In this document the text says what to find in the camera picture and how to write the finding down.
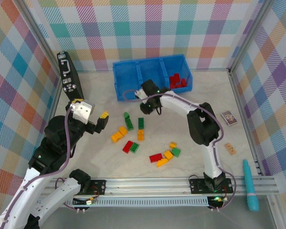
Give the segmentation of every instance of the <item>blue bin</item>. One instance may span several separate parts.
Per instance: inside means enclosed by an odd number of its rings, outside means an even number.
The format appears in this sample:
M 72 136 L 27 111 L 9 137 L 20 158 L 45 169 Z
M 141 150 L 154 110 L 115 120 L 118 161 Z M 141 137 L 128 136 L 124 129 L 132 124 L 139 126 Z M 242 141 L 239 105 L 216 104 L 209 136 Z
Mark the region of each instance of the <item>blue bin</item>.
M 151 79 L 159 88 L 170 87 L 169 77 L 179 73 L 180 80 L 186 80 L 186 87 L 172 89 L 175 93 L 190 92 L 193 76 L 184 55 L 164 56 L 113 64 L 114 87 L 118 101 L 123 101 L 123 93 L 138 90 L 143 82 Z M 135 99 L 134 93 L 127 93 L 127 99 Z

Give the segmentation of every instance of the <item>green lego brick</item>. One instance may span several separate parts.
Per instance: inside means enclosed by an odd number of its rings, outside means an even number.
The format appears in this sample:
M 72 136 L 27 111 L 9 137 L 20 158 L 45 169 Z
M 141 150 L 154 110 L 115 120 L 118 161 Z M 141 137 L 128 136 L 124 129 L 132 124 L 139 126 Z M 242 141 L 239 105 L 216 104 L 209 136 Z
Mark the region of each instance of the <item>green lego brick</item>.
M 131 120 L 127 119 L 127 120 L 125 120 L 125 122 L 126 122 L 126 125 L 127 125 L 127 129 L 128 130 L 133 130 L 133 124 L 132 124 Z
M 139 130 L 144 130 L 144 118 L 139 118 Z
M 171 152 L 172 152 L 172 154 L 173 154 L 175 157 L 179 157 L 180 152 L 181 152 L 181 149 L 174 148 L 174 149 L 172 149 Z
M 130 148 L 130 151 L 132 151 L 133 153 L 135 153 L 139 148 L 139 144 L 137 143 L 133 143 L 132 147 Z
M 129 114 L 127 112 L 124 112 L 124 119 L 126 120 L 126 119 L 129 119 L 129 118 L 130 118 Z

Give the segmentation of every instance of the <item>yellow lego brick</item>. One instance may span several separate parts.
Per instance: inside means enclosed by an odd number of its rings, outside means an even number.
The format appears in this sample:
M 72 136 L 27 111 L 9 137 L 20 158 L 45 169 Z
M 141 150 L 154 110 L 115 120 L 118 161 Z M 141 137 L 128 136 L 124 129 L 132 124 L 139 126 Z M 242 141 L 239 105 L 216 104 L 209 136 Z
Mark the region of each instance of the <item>yellow lego brick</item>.
M 124 126 L 121 126 L 121 127 L 119 128 L 119 131 L 121 132 L 121 134 L 122 134 L 123 136 L 125 136 L 125 135 L 127 134 L 127 130 L 126 130 L 126 128 L 125 128 Z
M 172 153 L 171 153 L 169 150 L 167 150 L 167 151 L 165 151 L 165 153 L 164 153 L 164 157 L 166 157 L 167 160 L 170 160 L 170 159 L 172 159 L 174 156 L 172 155 Z
M 138 130 L 138 140 L 139 141 L 144 140 L 144 130 Z
M 111 140 L 116 143 L 120 141 L 124 136 L 121 134 L 120 131 L 116 132 L 114 135 L 111 136 Z
M 166 158 L 162 158 L 160 161 L 157 162 L 157 167 L 165 165 L 168 162 Z
M 106 118 L 108 116 L 108 112 L 104 111 L 103 114 L 100 116 L 100 118 Z
M 174 148 L 176 148 L 177 147 L 177 143 L 176 142 L 171 142 L 170 143 L 170 148 L 171 149 L 174 149 Z

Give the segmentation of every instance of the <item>checkered backdrop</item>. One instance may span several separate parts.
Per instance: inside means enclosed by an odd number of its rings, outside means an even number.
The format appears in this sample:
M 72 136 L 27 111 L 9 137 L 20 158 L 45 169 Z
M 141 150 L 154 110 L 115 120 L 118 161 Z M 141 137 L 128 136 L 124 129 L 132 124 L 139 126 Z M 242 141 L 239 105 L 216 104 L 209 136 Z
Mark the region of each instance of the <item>checkered backdrop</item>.
M 235 81 L 266 175 L 286 211 L 286 0 L 276 0 L 251 43 Z
M 40 144 L 58 77 L 12 0 L 0 0 L 0 212 Z
M 263 0 L 25 0 L 54 53 L 78 71 L 184 54 L 190 68 L 226 68 Z

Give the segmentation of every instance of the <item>purple cable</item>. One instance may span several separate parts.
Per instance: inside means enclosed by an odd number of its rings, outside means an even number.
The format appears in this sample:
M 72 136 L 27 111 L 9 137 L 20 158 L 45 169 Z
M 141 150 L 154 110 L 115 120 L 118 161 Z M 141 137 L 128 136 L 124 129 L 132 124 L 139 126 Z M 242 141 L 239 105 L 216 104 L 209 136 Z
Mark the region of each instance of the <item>purple cable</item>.
M 216 149 L 215 149 L 215 144 L 223 139 L 223 137 L 224 137 L 224 129 L 223 129 L 223 127 L 221 126 L 220 122 L 217 120 L 217 118 L 216 118 L 213 114 L 211 114 L 209 111 L 205 110 L 203 107 L 196 106 L 196 105 L 194 105 L 194 104 L 188 102 L 187 100 L 185 100 L 185 99 L 183 99 L 183 98 L 181 98 L 181 97 L 179 97 L 179 96 L 172 95 L 172 94 L 159 93 L 159 94 L 150 95 L 150 96 L 148 96 L 148 97 L 146 97 L 146 98 L 144 98 L 144 99 L 136 99 L 136 100 L 129 100 L 129 99 L 127 99 L 127 98 L 125 97 L 125 94 L 127 94 L 127 93 L 129 93 L 129 92 L 136 92 L 136 91 L 137 91 L 137 90 L 135 90 L 135 89 L 130 89 L 130 90 L 125 91 L 125 92 L 123 93 L 123 99 L 124 99 L 125 101 L 127 101 L 127 102 L 136 103 L 136 102 L 142 102 L 142 101 L 144 101 L 144 100 L 147 100 L 147 99 L 150 99 L 150 98 L 153 98 L 153 97 L 156 97 L 156 96 L 160 96 L 160 95 L 161 95 L 161 96 L 168 96 L 168 97 L 176 98 L 176 99 L 180 100 L 181 102 L 183 102 L 183 103 L 185 103 L 185 104 L 188 104 L 188 105 L 191 106 L 191 107 L 194 107 L 194 108 L 197 108 L 197 109 L 200 109 L 200 110 L 206 112 L 206 113 L 217 123 L 217 125 L 219 126 L 220 131 L 221 131 L 221 136 L 220 136 L 220 138 L 218 138 L 217 140 L 213 141 L 213 145 L 212 145 L 212 147 L 213 147 L 213 153 L 214 153 L 214 158 L 215 158 L 215 163 L 216 163 L 216 166 L 217 166 L 222 172 L 227 173 L 228 175 L 230 175 L 230 176 L 232 177 L 233 181 L 234 181 L 234 190 L 233 190 L 232 196 L 231 196 L 231 198 L 229 199 L 229 201 L 226 203 L 226 205 L 224 205 L 224 206 L 221 207 L 220 209 L 226 208 L 226 207 L 231 203 L 231 201 L 233 200 L 233 198 L 234 198 L 234 196 L 235 196 L 235 193 L 236 193 L 236 179 L 235 179 L 235 177 L 234 177 L 231 173 L 229 173 L 229 172 L 223 170 L 223 169 L 219 166 L 219 163 L 218 163 L 218 159 L 217 159 L 217 155 L 216 155 Z
M 62 177 L 57 178 L 57 180 L 55 181 L 55 189 L 57 189 L 57 183 L 58 183 L 59 180 L 61 180 L 63 183 L 65 182 L 65 179 L 64 179 L 64 178 L 62 178 Z M 67 205 L 66 203 L 64 203 L 64 206 L 66 206 L 67 208 L 69 208 L 69 209 L 71 209 L 71 210 L 75 210 L 75 211 L 76 211 L 75 208 L 70 207 L 70 206 Z
M 13 200 L 13 202 L 10 204 L 10 207 L 9 209 L 7 210 L 6 214 L 5 214 L 5 217 L 4 217 L 4 222 L 2 223 L 1 225 L 1 229 L 4 228 L 5 226 L 5 222 L 7 221 L 8 217 L 10 216 L 10 212 L 11 210 L 13 209 L 14 205 L 16 204 L 17 200 L 20 198 L 20 196 L 22 195 L 22 193 L 24 191 L 26 191 L 28 189 L 28 186 L 33 183 L 35 180 L 37 179 L 40 179 L 40 178 L 45 178 L 45 177 L 49 177 L 49 176 L 54 176 L 58 173 L 60 173 L 61 171 L 63 171 L 66 166 L 68 165 L 69 163 L 69 159 L 70 159 L 70 154 L 71 154 L 71 145 L 70 145 L 70 136 L 69 136 L 69 128 L 68 128 L 68 116 L 71 112 L 71 109 L 72 107 L 70 107 L 68 110 L 67 110 L 67 113 L 66 113 L 66 116 L 65 116 L 65 131 L 66 131 L 66 139 L 67 139 L 67 158 L 66 158 L 66 162 L 63 164 L 63 166 L 57 170 L 56 172 L 53 172 L 53 173 L 48 173 L 48 174 L 44 174 L 44 175 L 41 175 L 41 176 L 38 176 L 38 177 L 34 177 L 32 180 L 28 181 L 28 183 L 26 185 L 23 186 L 23 189 L 24 190 L 21 190 L 18 195 L 15 197 L 15 199 Z

